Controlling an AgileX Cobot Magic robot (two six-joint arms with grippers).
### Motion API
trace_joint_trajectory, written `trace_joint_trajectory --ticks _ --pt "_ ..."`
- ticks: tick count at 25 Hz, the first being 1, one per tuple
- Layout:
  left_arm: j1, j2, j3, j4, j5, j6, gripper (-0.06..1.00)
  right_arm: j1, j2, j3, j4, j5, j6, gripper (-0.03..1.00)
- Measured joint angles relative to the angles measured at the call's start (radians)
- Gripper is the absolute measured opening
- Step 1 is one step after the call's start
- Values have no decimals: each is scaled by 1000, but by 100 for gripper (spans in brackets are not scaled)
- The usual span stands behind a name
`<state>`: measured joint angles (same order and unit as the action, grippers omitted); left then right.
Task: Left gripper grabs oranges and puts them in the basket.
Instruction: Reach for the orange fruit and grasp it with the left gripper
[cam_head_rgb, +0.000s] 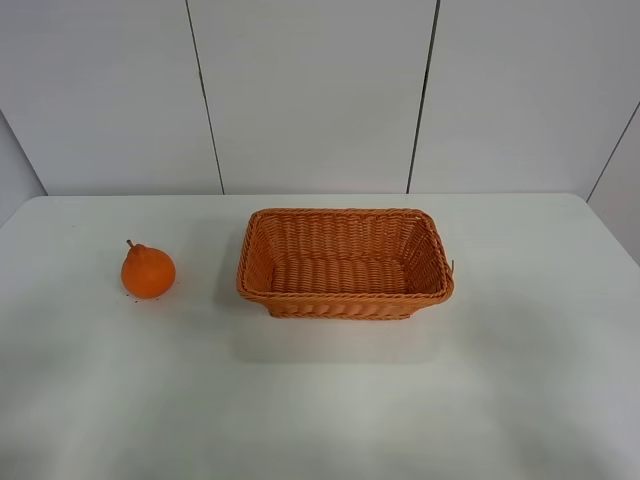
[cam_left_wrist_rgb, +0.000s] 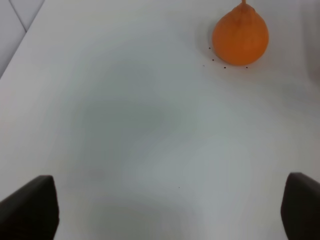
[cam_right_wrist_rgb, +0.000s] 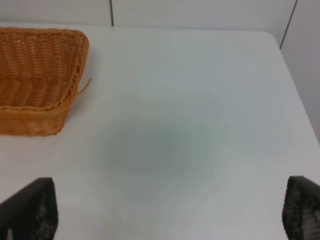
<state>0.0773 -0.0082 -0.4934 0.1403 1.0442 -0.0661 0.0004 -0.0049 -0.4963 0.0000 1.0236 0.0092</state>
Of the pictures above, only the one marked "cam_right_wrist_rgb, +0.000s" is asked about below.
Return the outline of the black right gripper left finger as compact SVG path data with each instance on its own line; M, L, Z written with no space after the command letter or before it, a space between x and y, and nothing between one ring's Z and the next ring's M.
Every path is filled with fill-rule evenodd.
M59 224L55 183L40 177L0 204L2 240L53 240Z

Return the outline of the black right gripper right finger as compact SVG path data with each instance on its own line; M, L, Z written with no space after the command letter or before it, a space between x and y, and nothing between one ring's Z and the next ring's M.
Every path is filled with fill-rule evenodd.
M304 176L287 181L282 224L289 240L320 238L320 186Z

